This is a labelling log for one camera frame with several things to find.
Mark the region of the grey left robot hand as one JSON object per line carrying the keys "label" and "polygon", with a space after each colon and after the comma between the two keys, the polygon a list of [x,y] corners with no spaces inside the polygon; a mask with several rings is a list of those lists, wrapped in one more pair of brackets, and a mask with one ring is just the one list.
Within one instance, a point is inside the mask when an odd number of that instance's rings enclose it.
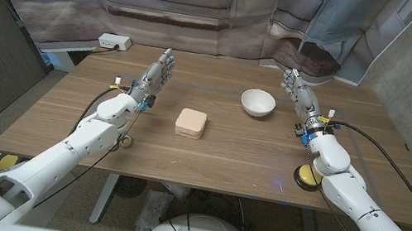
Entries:
{"label": "grey left robot hand", "polygon": [[158,94],[173,75],[173,65],[175,65],[175,58],[172,49],[169,48],[138,78],[130,95],[140,103],[147,96]]}

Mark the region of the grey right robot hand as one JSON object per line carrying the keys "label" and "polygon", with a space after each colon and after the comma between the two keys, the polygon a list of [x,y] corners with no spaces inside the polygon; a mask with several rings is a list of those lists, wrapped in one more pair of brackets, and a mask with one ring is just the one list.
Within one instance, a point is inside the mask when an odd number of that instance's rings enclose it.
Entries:
{"label": "grey right robot hand", "polygon": [[295,112],[306,129],[323,128],[325,123],[318,119],[321,115],[319,101],[314,91],[303,81],[296,69],[286,70],[280,87],[295,104]]}

